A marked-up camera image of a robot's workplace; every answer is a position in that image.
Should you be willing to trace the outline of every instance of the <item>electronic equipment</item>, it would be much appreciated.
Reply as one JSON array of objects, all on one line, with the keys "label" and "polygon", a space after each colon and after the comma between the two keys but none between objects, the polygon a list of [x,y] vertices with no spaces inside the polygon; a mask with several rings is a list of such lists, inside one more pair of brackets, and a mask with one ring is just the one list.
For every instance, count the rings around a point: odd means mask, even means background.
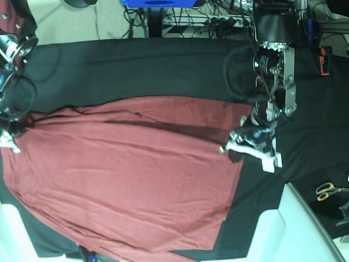
[{"label": "electronic equipment", "polygon": [[289,118],[297,108],[294,49],[290,47],[298,41],[296,5],[290,0],[247,0],[246,6],[260,98],[220,150],[255,156],[261,159],[264,171],[275,172],[282,168],[276,150],[278,119]]}]

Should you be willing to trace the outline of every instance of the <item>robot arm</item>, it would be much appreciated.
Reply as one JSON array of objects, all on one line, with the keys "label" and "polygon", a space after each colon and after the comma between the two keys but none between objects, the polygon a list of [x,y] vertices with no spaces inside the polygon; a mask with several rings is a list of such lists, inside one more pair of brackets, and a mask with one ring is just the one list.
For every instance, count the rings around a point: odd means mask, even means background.
[{"label": "robot arm", "polygon": [[0,1],[0,98],[21,74],[38,43],[37,28],[27,0]]},{"label": "robot arm", "polygon": [[289,117],[296,110],[294,83],[294,49],[298,40],[296,10],[293,1],[250,0],[248,9],[255,50],[256,88],[267,101],[256,102],[251,114],[230,133],[227,150],[261,159],[263,170],[282,168],[281,154],[276,150],[275,129],[281,114]]}]

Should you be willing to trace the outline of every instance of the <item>red clip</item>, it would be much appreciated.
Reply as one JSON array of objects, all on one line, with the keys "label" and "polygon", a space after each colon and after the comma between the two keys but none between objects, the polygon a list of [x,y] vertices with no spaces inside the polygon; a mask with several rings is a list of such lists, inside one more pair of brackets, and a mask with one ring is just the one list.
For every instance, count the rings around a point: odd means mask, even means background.
[{"label": "red clip", "polygon": [[331,47],[322,47],[320,49],[321,55],[320,59],[320,72],[321,75],[329,75],[329,55],[332,53]]},{"label": "red clip", "polygon": [[329,75],[329,72],[324,72],[323,66],[325,65],[325,59],[323,56],[320,56],[320,72],[321,75]]}]

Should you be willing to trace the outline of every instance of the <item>red cloth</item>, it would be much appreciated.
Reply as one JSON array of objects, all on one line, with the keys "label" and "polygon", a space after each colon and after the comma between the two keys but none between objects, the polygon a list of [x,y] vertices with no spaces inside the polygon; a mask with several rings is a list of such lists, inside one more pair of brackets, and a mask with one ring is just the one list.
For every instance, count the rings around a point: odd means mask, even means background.
[{"label": "red cloth", "polygon": [[249,106],[183,97],[63,109],[2,148],[4,182],[38,220],[122,261],[213,248],[242,162],[219,153]]}]

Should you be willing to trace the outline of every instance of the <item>black cloth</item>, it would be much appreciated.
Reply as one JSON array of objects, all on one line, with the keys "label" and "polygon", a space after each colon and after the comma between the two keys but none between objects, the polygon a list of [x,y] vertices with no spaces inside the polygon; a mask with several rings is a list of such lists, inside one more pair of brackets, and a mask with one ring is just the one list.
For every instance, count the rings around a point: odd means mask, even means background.
[{"label": "black cloth", "polygon": [[[234,88],[254,88],[256,75],[249,44],[228,40],[134,39],[38,46],[26,74],[38,85],[34,109],[43,112],[66,105],[95,105],[140,96],[236,102],[222,77],[224,57],[234,49],[239,49],[230,63]],[[349,62],[332,57],[330,75],[322,77],[317,61],[308,50],[296,52],[298,108],[292,120],[280,121],[277,136],[284,168],[269,174],[262,171],[258,159],[246,157],[233,206],[214,250],[177,253],[195,260],[246,257],[259,215],[278,207],[287,181],[292,181],[314,207],[332,237],[349,233],[349,227],[333,228],[338,217],[325,214],[325,205],[320,205],[320,209],[314,206],[318,204],[314,203],[314,189],[319,183],[331,180],[342,181],[338,186],[347,185],[343,176],[349,174],[349,139],[345,136],[349,128],[345,113]],[[35,234],[29,236],[32,242],[43,241]],[[56,247],[54,252],[42,246],[35,249],[39,255],[67,253],[64,248],[58,251],[59,245]]]},{"label": "black cloth", "polygon": [[332,13],[349,16],[349,3],[343,0],[327,0]]}]

